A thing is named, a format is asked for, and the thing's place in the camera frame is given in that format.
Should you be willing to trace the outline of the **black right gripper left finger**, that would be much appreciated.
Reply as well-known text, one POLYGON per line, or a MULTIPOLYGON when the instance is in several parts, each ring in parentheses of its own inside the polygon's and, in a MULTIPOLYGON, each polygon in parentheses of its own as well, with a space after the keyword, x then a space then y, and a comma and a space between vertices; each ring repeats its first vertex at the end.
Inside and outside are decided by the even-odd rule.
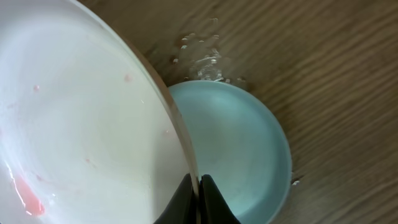
POLYGON ((197 201, 190 174, 187 174, 154 224, 195 224, 196 222, 197 201))

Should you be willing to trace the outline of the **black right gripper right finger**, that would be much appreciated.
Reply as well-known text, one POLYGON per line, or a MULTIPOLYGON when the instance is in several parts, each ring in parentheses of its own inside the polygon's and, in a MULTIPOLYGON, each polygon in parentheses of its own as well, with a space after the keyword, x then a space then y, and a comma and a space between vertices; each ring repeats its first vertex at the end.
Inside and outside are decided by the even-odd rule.
POLYGON ((240 224, 208 174, 201 177, 199 204, 203 224, 240 224))

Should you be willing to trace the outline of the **light blue plate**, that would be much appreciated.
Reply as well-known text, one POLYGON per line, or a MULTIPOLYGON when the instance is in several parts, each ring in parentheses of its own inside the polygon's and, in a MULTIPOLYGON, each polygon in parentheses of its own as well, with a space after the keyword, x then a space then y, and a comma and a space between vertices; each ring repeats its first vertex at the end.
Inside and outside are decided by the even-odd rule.
POLYGON ((226 83, 189 81, 169 91, 191 137, 199 175, 213 178, 241 223, 270 223, 292 178, 289 144, 275 116, 226 83))

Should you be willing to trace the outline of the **white plate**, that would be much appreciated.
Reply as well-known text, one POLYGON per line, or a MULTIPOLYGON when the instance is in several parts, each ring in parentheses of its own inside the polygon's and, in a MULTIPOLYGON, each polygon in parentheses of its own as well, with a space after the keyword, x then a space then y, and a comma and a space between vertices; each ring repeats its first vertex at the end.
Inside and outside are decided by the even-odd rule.
POLYGON ((1 222, 154 223, 198 197, 192 145, 144 57, 78 1, 1 2, 1 222))

